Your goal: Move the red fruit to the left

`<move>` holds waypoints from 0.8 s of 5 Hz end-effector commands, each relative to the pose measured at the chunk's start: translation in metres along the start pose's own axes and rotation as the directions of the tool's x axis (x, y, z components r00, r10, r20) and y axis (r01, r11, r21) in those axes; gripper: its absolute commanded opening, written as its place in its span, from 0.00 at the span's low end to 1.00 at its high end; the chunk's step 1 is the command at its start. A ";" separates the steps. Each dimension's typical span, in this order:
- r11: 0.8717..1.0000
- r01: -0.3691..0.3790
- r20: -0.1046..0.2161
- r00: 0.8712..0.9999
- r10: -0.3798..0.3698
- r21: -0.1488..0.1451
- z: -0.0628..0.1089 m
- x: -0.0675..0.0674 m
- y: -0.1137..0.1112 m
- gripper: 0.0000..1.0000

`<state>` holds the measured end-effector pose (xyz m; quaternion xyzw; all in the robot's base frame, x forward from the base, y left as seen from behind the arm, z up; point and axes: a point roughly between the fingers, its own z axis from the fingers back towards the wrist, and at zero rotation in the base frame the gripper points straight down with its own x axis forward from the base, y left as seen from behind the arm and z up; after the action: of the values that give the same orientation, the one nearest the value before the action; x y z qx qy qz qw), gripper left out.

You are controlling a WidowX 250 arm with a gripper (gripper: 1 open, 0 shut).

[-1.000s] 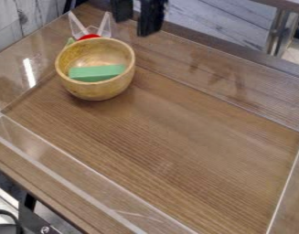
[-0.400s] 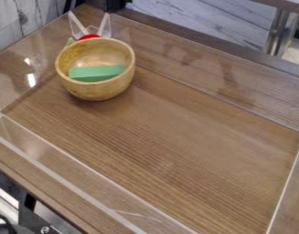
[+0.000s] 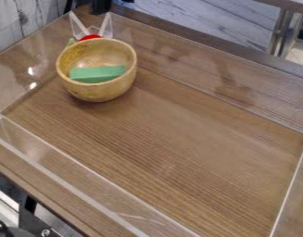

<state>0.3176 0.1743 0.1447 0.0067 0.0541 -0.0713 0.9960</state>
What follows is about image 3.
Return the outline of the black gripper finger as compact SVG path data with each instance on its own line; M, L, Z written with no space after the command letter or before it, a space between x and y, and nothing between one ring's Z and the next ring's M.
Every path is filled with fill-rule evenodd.
M112 0L92 0L92 14L100 15L109 11Z

